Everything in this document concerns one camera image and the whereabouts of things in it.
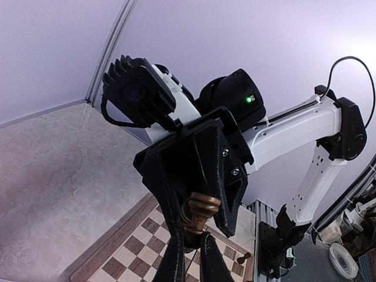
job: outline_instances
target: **green led indicator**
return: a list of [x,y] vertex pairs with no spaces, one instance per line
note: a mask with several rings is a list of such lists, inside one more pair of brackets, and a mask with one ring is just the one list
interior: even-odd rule
[[252,95],[252,96],[249,96],[249,97],[246,97],[246,102],[248,104],[252,103],[253,101],[255,101],[255,97]]

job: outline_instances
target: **camera lens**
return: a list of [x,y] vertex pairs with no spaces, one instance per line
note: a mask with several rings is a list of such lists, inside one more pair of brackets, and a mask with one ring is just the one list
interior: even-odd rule
[[145,96],[144,89],[141,85],[131,84],[124,90],[124,97],[130,102],[140,102]]

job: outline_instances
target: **robotic arm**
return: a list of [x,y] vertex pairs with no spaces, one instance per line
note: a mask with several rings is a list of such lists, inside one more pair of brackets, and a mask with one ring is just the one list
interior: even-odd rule
[[[210,82],[196,101],[164,66],[145,59],[123,56],[111,64],[103,82],[101,108],[106,120],[114,123],[106,111],[109,100],[134,122],[125,126],[146,128],[153,143],[137,154],[134,166],[156,196],[174,238],[165,256],[177,264],[164,263],[173,267],[174,277],[158,272],[163,281],[183,281],[176,277],[184,272],[182,254],[187,246],[176,222],[191,192],[221,201],[216,225],[227,237],[233,236],[248,175],[316,140],[310,168],[297,194],[279,212],[277,228],[265,223],[259,228],[259,270],[279,277],[287,250],[303,239],[335,177],[367,140],[358,106],[337,99],[324,86],[316,87],[309,100],[268,119],[259,90],[242,69]],[[222,266],[219,251],[207,248],[203,239],[201,248],[208,250],[202,251],[202,265],[207,267],[203,281],[224,281],[223,276],[215,277],[220,272],[209,263],[216,257]]]

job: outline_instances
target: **bolt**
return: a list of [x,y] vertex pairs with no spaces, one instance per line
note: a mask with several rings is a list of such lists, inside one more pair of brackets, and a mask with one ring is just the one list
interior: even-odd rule
[[223,151],[222,151],[222,156],[223,157],[228,157],[229,156],[229,150],[228,149],[224,149]]
[[236,168],[233,169],[233,171],[231,172],[231,174],[233,176],[238,176],[240,174],[240,170],[236,167]]

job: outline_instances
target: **dark brown square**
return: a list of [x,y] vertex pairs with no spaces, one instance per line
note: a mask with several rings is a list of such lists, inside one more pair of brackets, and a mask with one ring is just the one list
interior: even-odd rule
[[150,265],[145,263],[141,258],[137,257],[132,261],[132,263],[130,264],[128,268],[129,270],[132,270],[138,276],[143,278],[146,275],[146,273],[149,271]]
[[199,282],[199,280],[187,273],[186,282]]
[[142,248],[144,248],[144,244],[140,242],[136,237],[131,236],[127,242],[125,242],[124,247],[130,250],[133,254],[138,255]]
[[235,255],[236,255],[236,251],[234,251],[233,249],[231,249],[229,246],[226,246],[226,248],[224,249],[224,255],[232,260],[235,259]]
[[194,257],[193,257],[193,262],[196,263],[196,264],[198,264],[198,265],[200,265],[200,256],[201,256],[201,254],[200,254],[200,252],[198,251],[198,252],[194,255]]
[[154,261],[152,267],[154,267],[155,269],[158,269],[158,267],[159,267],[161,261],[162,261],[162,257],[161,257],[161,256],[158,256],[158,257],[155,259],[155,261]]
[[184,257],[185,263],[186,263],[186,271],[188,270],[188,267],[190,265],[191,260],[187,257]]
[[167,231],[169,231],[169,228],[167,227],[167,223],[165,221],[162,223],[162,227],[166,229]]
[[164,242],[159,240],[157,237],[153,236],[146,245],[157,254],[160,254],[166,244],[164,244]]
[[159,224],[150,217],[148,217],[141,226],[152,234],[156,233],[159,228]]
[[241,266],[239,263],[234,261],[232,272],[239,276],[243,276],[244,266]]
[[111,275],[111,277],[118,279],[126,270],[126,267],[112,257],[105,264],[105,266],[103,266],[103,270],[105,270],[109,275]]

